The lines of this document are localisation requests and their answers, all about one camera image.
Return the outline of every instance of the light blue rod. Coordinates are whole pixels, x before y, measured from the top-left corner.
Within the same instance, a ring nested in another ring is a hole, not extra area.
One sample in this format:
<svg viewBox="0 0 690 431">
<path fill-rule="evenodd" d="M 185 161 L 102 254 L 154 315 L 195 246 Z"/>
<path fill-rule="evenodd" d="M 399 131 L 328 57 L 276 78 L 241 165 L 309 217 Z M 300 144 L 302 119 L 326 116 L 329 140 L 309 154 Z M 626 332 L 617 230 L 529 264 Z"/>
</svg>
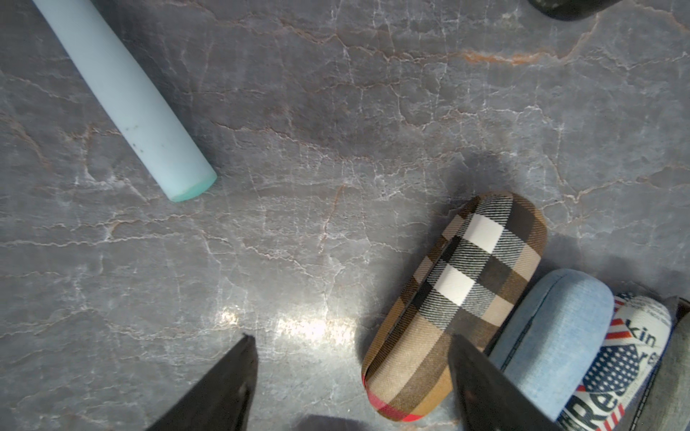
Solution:
<svg viewBox="0 0 690 431">
<path fill-rule="evenodd" d="M 90 0 L 34 0 L 112 122 L 173 202 L 217 175 Z"/>
</svg>

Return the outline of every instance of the american flag print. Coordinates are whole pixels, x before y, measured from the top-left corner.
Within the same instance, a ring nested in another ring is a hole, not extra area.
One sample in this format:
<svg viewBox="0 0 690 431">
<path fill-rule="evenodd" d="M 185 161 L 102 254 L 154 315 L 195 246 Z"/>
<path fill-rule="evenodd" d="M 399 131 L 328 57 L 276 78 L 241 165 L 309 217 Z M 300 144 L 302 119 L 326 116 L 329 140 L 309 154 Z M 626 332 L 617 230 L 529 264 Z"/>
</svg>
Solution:
<svg viewBox="0 0 690 431">
<path fill-rule="evenodd" d="M 669 311 L 653 299 L 619 294 L 597 357 L 557 422 L 566 431 L 612 431 L 664 351 Z"/>
</svg>

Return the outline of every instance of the marble surface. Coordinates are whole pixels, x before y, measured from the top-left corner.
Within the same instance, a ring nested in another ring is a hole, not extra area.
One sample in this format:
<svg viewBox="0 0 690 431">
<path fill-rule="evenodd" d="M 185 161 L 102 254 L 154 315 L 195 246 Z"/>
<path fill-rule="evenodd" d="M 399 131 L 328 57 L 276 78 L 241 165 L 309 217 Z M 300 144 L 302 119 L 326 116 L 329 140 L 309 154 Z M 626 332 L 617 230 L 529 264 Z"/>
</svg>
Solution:
<svg viewBox="0 0 690 431">
<path fill-rule="evenodd" d="M 250 430 L 454 430 L 451 399 L 379 417 L 359 361 L 486 190 L 543 210 L 541 272 L 690 294 L 688 1 L 574 23 L 526 0 L 95 3 L 220 179 L 167 201 L 33 4 L 0 2 L 4 430 L 143 429 L 243 332 Z"/>
</svg>

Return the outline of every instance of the beige plaid fabric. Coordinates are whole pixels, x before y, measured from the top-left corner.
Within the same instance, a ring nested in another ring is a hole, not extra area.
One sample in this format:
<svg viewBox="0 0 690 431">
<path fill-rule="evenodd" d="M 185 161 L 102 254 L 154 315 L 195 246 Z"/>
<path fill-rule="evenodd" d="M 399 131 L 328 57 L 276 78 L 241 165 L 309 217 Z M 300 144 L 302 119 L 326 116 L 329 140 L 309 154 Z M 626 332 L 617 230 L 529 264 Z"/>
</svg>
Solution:
<svg viewBox="0 0 690 431">
<path fill-rule="evenodd" d="M 468 202 L 393 304 L 362 366 L 369 401 L 394 421 L 428 414 L 453 389 L 453 334 L 483 350 L 522 295 L 546 245 L 532 203 L 510 192 Z"/>
</svg>

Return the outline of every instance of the light blue cylinder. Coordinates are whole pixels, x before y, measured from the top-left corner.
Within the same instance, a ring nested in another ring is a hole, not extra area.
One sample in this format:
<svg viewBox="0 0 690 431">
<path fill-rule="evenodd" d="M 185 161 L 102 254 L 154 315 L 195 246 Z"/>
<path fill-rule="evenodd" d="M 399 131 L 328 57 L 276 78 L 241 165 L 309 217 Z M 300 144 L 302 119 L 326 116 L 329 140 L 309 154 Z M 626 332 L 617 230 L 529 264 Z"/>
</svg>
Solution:
<svg viewBox="0 0 690 431">
<path fill-rule="evenodd" d="M 173 202 L 217 175 L 134 57 L 90 0 L 34 0 L 93 94 Z"/>
<path fill-rule="evenodd" d="M 601 281 L 551 271 L 517 307 L 489 360 L 554 421 L 596 358 L 612 315 L 613 294 Z"/>
</svg>

